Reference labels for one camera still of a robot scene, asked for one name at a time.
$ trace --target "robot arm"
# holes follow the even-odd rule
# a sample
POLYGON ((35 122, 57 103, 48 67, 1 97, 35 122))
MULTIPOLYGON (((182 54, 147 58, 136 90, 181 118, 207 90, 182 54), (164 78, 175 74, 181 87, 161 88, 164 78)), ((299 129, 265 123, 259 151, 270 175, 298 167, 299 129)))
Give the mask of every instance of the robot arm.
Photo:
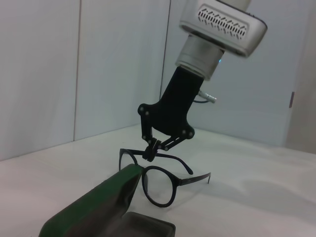
POLYGON ((187 113, 199 94, 215 102, 216 98, 200 91, 210 80, 225 51, 248 57, 259 45, 267 25, 244 12, 250 0, 188 0, 180 28, 189 37, 176 62, 177 69, 160 101, 142 104, 142 138, 149 144, 143 158, 153 161, 158 149, 168 151, 195 131, 187 122, 187 113), (170 136, 164 142, 153 137, 152 128, 170 136))

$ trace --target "case lid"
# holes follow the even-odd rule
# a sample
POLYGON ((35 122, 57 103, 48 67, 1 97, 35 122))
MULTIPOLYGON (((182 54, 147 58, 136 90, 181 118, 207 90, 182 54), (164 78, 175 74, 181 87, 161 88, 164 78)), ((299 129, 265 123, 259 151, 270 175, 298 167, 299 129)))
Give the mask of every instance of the case lid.
POLYGON ((143 168, 129 165, 50 218, 39 237, 96 237, 128 210, 143 168))

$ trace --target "ventilation grille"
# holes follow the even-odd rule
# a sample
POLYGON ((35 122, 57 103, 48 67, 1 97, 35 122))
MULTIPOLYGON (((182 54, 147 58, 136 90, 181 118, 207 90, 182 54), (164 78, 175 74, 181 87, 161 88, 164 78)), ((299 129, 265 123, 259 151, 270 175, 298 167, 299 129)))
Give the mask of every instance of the ventilation grille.
POLYGON ((198 11, 197 17, 200 22, 209 25, 213 30, 220 31, 223 35, 235 40, 240 41, 247 35, 246 24, 212 8, 202 7, 198 11))

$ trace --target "white wall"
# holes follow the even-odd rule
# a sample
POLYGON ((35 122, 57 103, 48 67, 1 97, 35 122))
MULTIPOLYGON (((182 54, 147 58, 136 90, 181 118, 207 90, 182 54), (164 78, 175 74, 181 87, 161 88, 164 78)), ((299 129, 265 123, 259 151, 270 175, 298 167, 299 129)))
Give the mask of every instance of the white wall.
POLYGON ((79 0, 0 1, 0 160, 73 139, 79 0))
POLYGON ((316 154, 316 3, 298 74, 298 87, 286 146, 316 154))
POLYGON ((75 138, 140 123, 159 99, 169 0, 84 0, 75 138))
MULTIPOLYGON (((187 38, 178 25, 184 0, 171 0, 163 91, 187 38)), ((245 139, 283 145, 289 101, 301 58, 311 0, 252 0, 249 12, 268 25, 249 59, 226 53, 211 82, 202 89, 215 105, 193 104, 189 124, 245 139)))

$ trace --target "cable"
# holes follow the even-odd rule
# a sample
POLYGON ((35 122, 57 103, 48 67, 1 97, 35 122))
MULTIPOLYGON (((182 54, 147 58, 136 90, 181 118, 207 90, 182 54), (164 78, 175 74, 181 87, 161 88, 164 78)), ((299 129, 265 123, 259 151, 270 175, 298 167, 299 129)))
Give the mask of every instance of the cable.
POLYGON ((205 101, 194 100, 193 102, 198 103, 198 104, 206 104, 206 103, 208 103, 207 100, 205 100, 205 101))

